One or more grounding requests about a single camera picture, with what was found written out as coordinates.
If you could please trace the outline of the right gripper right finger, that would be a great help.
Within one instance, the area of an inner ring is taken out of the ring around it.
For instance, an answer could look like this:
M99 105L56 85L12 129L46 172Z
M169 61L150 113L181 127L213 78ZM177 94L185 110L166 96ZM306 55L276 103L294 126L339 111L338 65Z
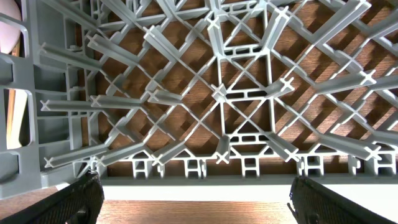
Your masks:
M392 223L305 176L293 180L289 197L287 206L299 224Z

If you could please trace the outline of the white shallow bowl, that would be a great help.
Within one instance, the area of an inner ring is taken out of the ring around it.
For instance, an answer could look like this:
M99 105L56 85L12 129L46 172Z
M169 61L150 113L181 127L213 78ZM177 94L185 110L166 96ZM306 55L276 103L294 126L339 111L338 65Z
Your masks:
M21 20L21 10L15 0L1 0L1 13L12 17L13 19ZM12 52L15 45L19 42L20 30L1 22L1 52L9 54Z

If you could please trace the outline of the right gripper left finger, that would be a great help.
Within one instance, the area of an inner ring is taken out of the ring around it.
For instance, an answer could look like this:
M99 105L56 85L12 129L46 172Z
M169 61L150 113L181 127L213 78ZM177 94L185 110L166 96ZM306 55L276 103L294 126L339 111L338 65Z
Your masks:
M1 223L96 223L104 202L98 174L87 174L68 187L1 220Z

